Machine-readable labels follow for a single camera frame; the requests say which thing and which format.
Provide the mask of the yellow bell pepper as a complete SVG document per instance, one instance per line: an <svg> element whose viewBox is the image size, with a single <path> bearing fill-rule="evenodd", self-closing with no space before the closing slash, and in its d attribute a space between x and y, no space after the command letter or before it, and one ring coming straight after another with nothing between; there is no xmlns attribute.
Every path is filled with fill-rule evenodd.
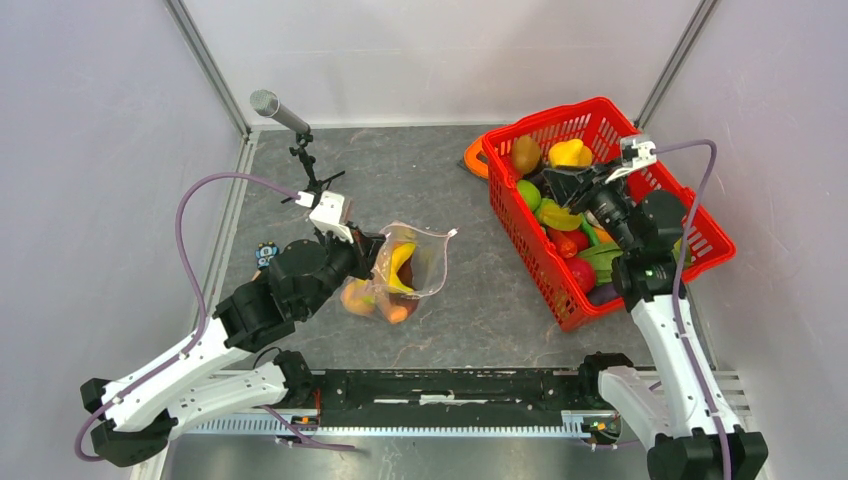
<svg viewBox="0 0 848 480"><path fill-rule="evenodd" d="M551 167L586 168L592 162L592 151L579 138L557 142L548 151L548 164Z"/></svg>

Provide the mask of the orange fruit with leaf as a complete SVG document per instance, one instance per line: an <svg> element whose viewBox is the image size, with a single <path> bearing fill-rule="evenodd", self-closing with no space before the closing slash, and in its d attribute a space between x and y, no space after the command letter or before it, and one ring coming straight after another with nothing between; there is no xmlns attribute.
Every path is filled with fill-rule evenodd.
<svg viewBox="0 0 848 480"><path fill-rule="evenodd" d="M350 313L368 316L376 309L376 300L369 281L353 278L340 295L343 307Z"/></svg>

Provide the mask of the yellow banana bunch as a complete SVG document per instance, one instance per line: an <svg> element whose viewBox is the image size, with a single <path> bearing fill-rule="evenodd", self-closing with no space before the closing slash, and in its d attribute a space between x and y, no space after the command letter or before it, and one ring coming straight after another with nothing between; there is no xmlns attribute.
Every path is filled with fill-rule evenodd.
<svg viewBox="0 0 848 480"><path fill-rule="evenodd" d="M392 292L410 294L414 291L413 288L404 283L399 272L401 267L411 258L416 250L414 243L396 243L390 254L390 265L388 275L388 285Z"/></svg>

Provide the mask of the clear zip top bag pink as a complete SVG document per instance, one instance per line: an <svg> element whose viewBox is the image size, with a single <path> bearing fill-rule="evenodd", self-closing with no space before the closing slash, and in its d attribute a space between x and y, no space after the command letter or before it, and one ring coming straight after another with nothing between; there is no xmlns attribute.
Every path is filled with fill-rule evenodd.
<svg viewBox="0 0 848 480"><path fill-rule="evenodd" d="M443 288L449 242L458 230L440 233L393 222L381 233L386 242L378 252L372 277L348 279L340 304L350 314L399 324Z"/></svg>

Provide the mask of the papaya slice orange brown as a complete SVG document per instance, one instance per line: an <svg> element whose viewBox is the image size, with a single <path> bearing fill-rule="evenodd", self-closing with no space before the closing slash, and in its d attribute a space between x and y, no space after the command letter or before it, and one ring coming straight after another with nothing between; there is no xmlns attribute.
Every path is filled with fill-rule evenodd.
<svg viewBox="0 0 848 480"><path fill-rule="evenodd" d="M399 272L400 279L408 286L414 285L414 274L411 260L409 259ZM390 324L399 324L407 320L418 308L420 299L413 293L394 293L389 285L378 300L378 307Z"/></svg>

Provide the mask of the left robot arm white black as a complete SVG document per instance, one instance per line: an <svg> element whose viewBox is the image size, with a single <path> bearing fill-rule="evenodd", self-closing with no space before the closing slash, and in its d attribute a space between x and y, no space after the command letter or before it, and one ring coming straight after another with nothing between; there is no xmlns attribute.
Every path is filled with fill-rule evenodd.
<svg viewBox="0 0 848 480"><path fill-rule="evenodd" d="M217 417L246 408L306 405L316 386L299 352L282 351L228 379L210 377L292 334L348 278L372 278L386 237L358 228L351 233L350 240L326 233L291 242L157 359L119 380L85 382L80 393L90 416L75 441L78 457L133 466Z"/></svg>

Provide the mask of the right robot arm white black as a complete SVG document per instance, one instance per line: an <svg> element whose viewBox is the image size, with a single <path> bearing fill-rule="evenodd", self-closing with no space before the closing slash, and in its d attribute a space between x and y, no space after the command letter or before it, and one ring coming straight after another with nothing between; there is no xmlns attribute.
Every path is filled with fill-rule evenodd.
<svg viewBox="0 0 848 480"><path fill-rule="evenodd" d="M746 431L728 404L692 325L682 268L684 223L693 216L666 190L633 201L624 185L629 172L564 167L543 177L559 205L591 213L621 249L614 289L649 347L664 398L625 365L584 374L578 396L621 414L646 450L653 479L755 479L768 458L766 441Z"/></svg>

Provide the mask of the yellow star fruit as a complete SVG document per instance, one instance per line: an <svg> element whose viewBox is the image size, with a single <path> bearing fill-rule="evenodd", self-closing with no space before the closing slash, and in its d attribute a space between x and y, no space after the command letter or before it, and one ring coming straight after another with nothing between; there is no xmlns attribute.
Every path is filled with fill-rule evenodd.
<svg viewBox="0 0 848 480"><path fill-rule="evenodd" d="M572 214L567 208L560 207L556 202L543 202L535 211L537 221L547 227L559 231L574 231L583 223L581 214Z"/></svg>

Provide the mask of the red tomato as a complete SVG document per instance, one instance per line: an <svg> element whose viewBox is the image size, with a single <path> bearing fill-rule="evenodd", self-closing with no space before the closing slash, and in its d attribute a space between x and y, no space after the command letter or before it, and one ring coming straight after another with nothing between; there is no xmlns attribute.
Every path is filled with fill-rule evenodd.
<svg viewBox="0 0 848 480"><path fill-rule="evenodd" d="M576 253L591 247L589 237L580 229L566 231L565 235L571 242L574 243L574 250Z"/></svg>

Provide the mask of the orange carrot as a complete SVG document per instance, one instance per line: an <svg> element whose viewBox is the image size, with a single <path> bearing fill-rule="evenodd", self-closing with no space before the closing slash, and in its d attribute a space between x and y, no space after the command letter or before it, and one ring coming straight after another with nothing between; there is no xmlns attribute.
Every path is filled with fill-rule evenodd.
<svg viewBox="0 0 848 480"><path fill-rule="evenodd" d="M560 258L572 258L580 251L579 243L574 240L574 231L550 229L547 231L547 236Z"/></svg>

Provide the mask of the green leafy vegetable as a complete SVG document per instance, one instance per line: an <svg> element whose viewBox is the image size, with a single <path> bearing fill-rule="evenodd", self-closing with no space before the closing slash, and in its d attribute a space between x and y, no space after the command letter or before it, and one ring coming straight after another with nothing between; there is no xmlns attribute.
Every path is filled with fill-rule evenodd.
<svg viewBox="0 0 848 480"><path fill-rule="evenodd" d="M612 242L600 243L577 254L594 270L597 286L612 282L612 264L621 255L622 250Z"/></svg>

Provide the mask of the red plastic basket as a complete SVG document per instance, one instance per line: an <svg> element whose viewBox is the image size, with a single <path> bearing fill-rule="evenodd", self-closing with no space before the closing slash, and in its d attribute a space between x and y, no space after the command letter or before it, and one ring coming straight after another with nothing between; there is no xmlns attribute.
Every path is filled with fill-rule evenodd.
<svg viewBox="0 0 848 480"><path fill-rule="evenodd" d="M639 131L611 100L594 97L531 114L481 137L482 150L488 160L492 209L564 332L623 310L624 303L617 299L595 306L579 288L516 188L521 176L512 165L513 144L519 137L528 135L547 154L555 143L579 138L592 151L595 163L606 163L619 156L620 138L637 133ZM692 188L682 186L659 160L630 175L627 182L634 200L642 200L654 190L666 190L681 201L687 212L696 196ZM687 243L694 254L693 264L683 273L687 283L726 263L737 251L733 241L703 205L695 214Z"/></svg>

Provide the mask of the black tripod stand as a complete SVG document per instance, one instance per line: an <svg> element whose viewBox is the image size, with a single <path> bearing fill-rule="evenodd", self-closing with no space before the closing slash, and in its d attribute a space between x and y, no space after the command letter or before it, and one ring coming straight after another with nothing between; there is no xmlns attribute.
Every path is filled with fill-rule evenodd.
<svg viewBox="0 0 848 480"><path fill-rule="evenodd" d="M308 183L304 188L304 191L313 194L316 198L319 198L321 193L328 190L332 182L345 175L346 171L342 170L325 179L318 179L314 170L316 158L307 152L308 145L313 141L313 135L311 133L296 133L295 140L296 146L290 147L289 151L293 157L296 157L299 160L308 177Z"/></svg>

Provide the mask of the grey microphone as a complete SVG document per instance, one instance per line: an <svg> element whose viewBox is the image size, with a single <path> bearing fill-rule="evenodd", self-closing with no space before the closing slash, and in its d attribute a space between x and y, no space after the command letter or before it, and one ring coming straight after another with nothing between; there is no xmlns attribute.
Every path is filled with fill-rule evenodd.
<svg viewBox="0 0 848 480"><path fill-rule="evenodd" d="M266 89L251 93L249 102L261 117L271 119L299 135L311 133L310 125L281 103L279 97Z"/></svg>

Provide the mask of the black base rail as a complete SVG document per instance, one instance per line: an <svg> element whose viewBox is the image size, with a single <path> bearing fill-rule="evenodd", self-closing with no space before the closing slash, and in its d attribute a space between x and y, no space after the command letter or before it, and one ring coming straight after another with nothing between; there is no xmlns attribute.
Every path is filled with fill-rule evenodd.
<svg viewBox="0 0 848 480"><path fill-rule="evenodd" d="M316 372L278 408L315 409L322 427L546 427L564 411L609 411L587 378L551 368Z"/></svg>

